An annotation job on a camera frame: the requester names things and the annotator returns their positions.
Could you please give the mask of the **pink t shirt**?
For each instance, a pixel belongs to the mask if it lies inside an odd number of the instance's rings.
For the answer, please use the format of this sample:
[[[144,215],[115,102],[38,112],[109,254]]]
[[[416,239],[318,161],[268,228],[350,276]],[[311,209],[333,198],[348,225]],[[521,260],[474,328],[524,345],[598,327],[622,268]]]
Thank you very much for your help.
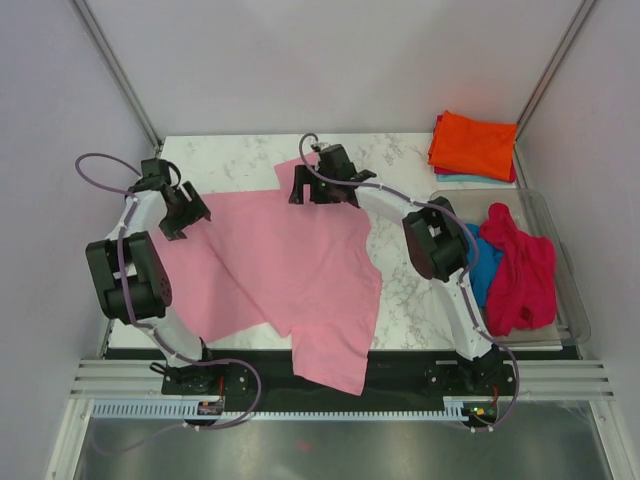
[[[291,204],[294,168],[275,167],[276,190],[206,195],[210,220],[153,242],[191,332],[210,343],[267,323],[291,339],[297,376],[360,395],[382,290],[369,218],[345,203]]]

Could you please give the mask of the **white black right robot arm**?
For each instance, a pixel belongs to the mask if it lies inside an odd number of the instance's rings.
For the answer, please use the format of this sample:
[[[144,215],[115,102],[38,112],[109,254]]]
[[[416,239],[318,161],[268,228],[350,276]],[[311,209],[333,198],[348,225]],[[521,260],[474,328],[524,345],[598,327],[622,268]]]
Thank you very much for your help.
[[[513,352],[493,338],[481,318],[470,283],[479,248],[469,229],[454,213],[449,201],[438,197],[420,201],[384,184],[372,181],[368,170],[348,180],[330,178],[317,165],[297,165],[289,202],[348,203],[372,211],[402,228],[411,265],[439,293],[449,321],[457,355],[457,379],[467,394],[498,387],[517,395],[520,371]]]

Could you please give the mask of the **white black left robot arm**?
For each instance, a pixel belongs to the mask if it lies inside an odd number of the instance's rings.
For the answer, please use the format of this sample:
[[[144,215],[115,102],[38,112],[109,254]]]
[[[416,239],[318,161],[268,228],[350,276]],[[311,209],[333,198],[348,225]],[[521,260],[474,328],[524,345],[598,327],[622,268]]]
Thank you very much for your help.
[[[176,313],[168,273],[152,239],[155,229],[168,241],[184,240],[185,229],[211,213],[186,181],[139,182],[126,191],[92,185],[125,197],[125,209],[108,236],[87,245],[85,255],[103,314],[141,331],[162,352],[165,362],[150,369],[163,376],[165,395],[211,395],[220,371],[201,337]]]

